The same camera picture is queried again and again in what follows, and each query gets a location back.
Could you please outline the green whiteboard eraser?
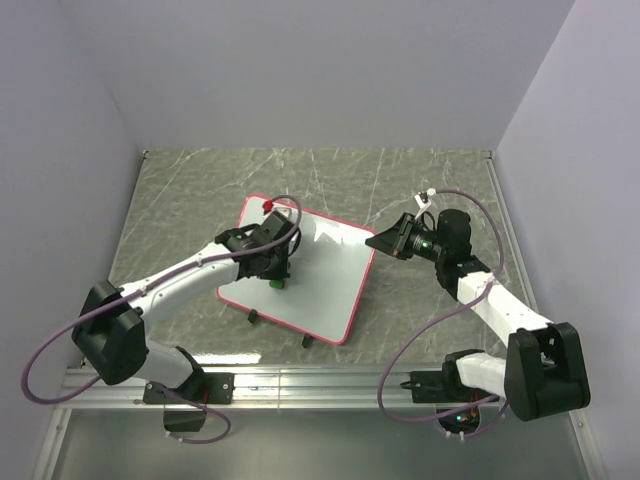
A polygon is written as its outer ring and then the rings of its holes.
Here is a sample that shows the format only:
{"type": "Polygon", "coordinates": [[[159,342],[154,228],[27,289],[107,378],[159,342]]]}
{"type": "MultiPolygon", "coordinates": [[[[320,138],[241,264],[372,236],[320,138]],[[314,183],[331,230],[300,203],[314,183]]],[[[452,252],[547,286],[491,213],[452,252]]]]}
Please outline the green whiteboard eraser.
{"type": "Polygon", "coordinates": [[[269,286],[271,288],[273,288],[273,289],[276,289],[276,290],[282,290],[286,286],[286,280],[285,279],[271,279],[269,281],[269,286]]]}

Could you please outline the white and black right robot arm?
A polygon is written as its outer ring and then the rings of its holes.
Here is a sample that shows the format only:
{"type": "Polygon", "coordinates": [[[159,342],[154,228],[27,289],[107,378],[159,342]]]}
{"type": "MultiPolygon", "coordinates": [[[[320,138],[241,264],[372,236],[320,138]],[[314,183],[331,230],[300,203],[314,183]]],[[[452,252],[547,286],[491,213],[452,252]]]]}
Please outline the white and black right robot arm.
{"type": "Polygon", "coordinates": [[[446,356],[441,386],[451,401],[474,393],[507,400],[522,421],[585,408],[591,391],[577,330],[554,323],[509,292],[472,252],[471,218],[439,213],[434,228],[405,213],[366,245],[398,260],[433,262],[440,286],[498,336],[506,356],[470,349],[446,356]]]}

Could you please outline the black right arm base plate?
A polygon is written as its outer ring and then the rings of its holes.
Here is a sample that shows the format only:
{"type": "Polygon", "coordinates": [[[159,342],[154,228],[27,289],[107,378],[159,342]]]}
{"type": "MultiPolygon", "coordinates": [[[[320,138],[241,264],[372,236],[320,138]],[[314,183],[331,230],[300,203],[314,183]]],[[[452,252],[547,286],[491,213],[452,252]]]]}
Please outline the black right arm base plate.
{"type": "Polygon", "coordinates": [[[468,403],[478,399],[475,390],[464,386],[457,374],[443,371],[412,371],[400,387],[411,393],[414,404],[468,403]]]}

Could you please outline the pink framed whiteboard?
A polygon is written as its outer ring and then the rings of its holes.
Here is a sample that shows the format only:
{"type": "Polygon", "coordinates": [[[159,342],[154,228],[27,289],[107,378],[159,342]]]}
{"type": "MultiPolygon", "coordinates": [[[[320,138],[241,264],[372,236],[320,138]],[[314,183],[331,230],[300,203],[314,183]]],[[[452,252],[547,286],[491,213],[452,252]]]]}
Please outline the pink framed whiteboard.
{"type": "Polygon", "coordinates": [[[333,345],[348,338],[369,275],[375,231],[305,208],[302,240],[283,288],[250,278],[217,289],[220,300],[333,345]]]}

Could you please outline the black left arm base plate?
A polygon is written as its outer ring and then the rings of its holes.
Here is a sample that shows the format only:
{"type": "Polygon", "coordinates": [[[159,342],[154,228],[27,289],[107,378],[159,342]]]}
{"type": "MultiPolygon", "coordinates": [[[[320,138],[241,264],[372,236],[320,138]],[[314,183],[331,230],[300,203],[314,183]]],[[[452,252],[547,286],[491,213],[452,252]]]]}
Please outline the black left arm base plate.
{"type": "MultiPolygon", "coordinates": [[[[235,375],[230,372],[204,373],[198,380],[189,380],[185,385],[168,389],[181,399],[199,404],[229,405],[232,401],[235,375]]],[[[157,382],[148,383],[144,390],[144,404],[177,404],[157,382]]]]}

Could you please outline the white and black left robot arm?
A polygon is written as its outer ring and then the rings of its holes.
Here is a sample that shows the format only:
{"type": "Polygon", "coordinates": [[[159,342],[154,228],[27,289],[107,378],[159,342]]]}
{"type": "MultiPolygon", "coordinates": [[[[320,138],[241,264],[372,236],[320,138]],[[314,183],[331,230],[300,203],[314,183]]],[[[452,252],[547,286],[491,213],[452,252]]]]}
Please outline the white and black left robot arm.
{"type": "Polygon", "coordinates": [[[252,277],[286,279],[299,223],[291,209],[277,207],[261,223],[226,230],[188,259],[143,280],[95,284],[73,342],[107,385],[141,378],[163,385],[180,402],[196,399],[205,384],[202,367],[185,349],[149,340],[152,326],[221,286],[252,277]]]}

